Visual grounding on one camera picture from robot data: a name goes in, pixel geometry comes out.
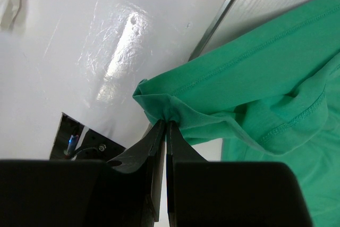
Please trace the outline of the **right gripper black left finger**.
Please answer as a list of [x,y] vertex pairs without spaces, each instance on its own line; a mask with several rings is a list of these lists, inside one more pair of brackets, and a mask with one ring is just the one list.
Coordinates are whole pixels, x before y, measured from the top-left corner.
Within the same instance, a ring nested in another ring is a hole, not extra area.
[[1,161],[1,226],[153,226],[165,122],[108,161]]

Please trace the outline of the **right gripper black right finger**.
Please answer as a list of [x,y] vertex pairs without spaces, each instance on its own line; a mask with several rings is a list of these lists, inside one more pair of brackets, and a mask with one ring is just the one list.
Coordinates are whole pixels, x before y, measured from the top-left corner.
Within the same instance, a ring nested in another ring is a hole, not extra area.
[[171,226],[312,226],[298,181],[280,162],[210,162],[167,124]]

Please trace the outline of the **green tank top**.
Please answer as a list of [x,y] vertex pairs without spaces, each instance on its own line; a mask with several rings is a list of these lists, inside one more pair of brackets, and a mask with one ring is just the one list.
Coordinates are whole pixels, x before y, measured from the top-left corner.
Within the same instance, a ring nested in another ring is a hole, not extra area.
[[311,0],[201,57],[141,81],[148,120],[223,161],[287,164],[315,226],[339,226],[339,0]]

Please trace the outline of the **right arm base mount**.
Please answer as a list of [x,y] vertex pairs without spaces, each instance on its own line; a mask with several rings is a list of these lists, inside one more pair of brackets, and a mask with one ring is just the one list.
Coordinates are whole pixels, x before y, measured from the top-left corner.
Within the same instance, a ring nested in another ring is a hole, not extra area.
[[124,146],[63,113],[49,158],[108,161],[124,151]]

